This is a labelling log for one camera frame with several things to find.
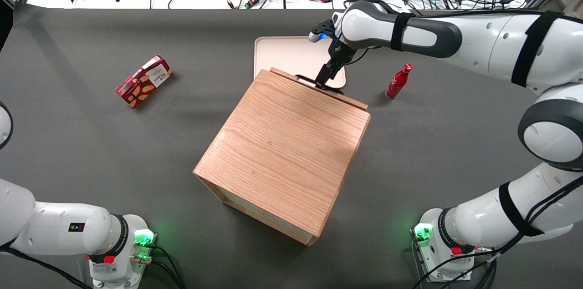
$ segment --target cardboard box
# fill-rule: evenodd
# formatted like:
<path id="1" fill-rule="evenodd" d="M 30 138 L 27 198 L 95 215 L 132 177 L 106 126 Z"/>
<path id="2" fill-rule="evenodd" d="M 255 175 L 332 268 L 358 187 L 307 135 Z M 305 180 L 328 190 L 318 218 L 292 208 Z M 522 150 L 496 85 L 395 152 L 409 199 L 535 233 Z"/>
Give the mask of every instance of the cardboard box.
<path id="1" fill-rule="evenodd" d="M 225 204 L 310 246 L 366 131 L 367 108 L 262 70 L 193 173 Z"/>
<path id="2" fill-rule="evenodd" d="M 172 70 L 164 58 L 154 55 L 133 75 L 119 84 L 115 88 L 115 93 L 122 97 L 131 108 L 136 108 L 171 75 Z"/>

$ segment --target red snack box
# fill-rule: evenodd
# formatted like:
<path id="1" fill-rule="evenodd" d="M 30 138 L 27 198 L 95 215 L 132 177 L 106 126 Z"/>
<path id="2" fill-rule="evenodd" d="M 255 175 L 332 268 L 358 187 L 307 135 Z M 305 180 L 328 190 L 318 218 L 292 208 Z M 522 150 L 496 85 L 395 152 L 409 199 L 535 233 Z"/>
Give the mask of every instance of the red snack box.
<path id="1" fill-rule="evenodd" d="M 125 100 L 131 108 L 136 108 L 148 96 L 166 81 L 172 70 L 164 58 L 158 54 L 129 76 L 117 88 L 115 93 Z"/>

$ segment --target beige tray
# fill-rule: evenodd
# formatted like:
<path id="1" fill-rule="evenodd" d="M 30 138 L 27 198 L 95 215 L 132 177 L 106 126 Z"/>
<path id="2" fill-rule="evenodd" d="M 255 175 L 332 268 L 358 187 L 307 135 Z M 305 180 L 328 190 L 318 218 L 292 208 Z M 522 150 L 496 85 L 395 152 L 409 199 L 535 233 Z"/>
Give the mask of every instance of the beige tray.
<path id="1" fill-rule="evenodd" d="M 310 79 L 315 79 L 322 65 L 330 59 L 327 52 L 329 46 L 329 38 L 317 43 L 309 42 L 308 36 L 262 36 L 257 38 L 253 79 L 261 69 L 269 70 L 271 67 L 281 69 L 291 75 L 304 75 Z M 345 86 L 344 67 L 338 71 L 333 80 L 328 80 L 326 85 L 331 88 Z"/>

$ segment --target green led light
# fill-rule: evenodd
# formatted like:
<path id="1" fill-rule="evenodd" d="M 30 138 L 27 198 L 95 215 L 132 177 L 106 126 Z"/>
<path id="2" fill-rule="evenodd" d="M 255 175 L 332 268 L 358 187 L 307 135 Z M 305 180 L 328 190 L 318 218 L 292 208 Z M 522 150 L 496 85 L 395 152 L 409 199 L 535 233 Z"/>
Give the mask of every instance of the green led light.
<path id="1" fill-rule="evenodd" d="M 429 236 L 433 233 L 433 225 L 428 223 L 419 223 L 415 226 L 415 235 L 419 241 L 425 241 L 429 239 Z"/>
<path id="2" fill-rule="evenodd" d="M 147 245 L 154 240 L 154 233 L 150 229 L 140 229 L 133 233 L 133 241 L 139 245 Z"/>

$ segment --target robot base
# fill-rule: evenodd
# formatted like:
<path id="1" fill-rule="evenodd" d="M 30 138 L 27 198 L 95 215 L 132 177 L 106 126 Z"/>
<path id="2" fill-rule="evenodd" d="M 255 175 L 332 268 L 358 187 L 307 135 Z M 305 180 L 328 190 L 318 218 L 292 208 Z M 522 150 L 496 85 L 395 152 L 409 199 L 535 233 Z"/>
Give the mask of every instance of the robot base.
<path id="1" fill-rule="evenodd" d="M 437 222 L 441 211 L 441 208 L 434 208 L 428 210 L 421 216 L 420 225 L 425 224 L 427 227 L 431 225 L 431 230 L 427 232 L 427 239 L 416 243 L 417 249 L 419 250 L 419 259 L 425 273 L 433 270 L 435 266 L 438 266 L 446 260 L 455 257 L 451 253 L 451 249 L 441 239 L 441 235 L 439 235 L 439 230 L 437 229 Z M 454 280 L 454 278 L 472 268 L 473 264 L 474 257 L 454 260 L 433 271 L 427 280 L 429 282 L 447 282 Z M 465 277 L 458 279 L 458 281 L 469 281 L 471 276 L 472 272 L 469 272 Z"/>
<path id="2" fill-rule="evenodd" d="M 134 241 L 134 233 L 139 229 L 148 229 L 148 225 L 143 218 L 136 215 L 124 215 L 123 218 L 128 223 L 128 240 L 121 253 L 115 257 L 116 264 L 94 264 L 89 261 L 91 276 L 93 277 L 93 287 L 95 289 L 137 289 L 142 281 L 145 264 L 131 262 L 133 256 L 152 256 L 150 248 L 138 246 Z"/>

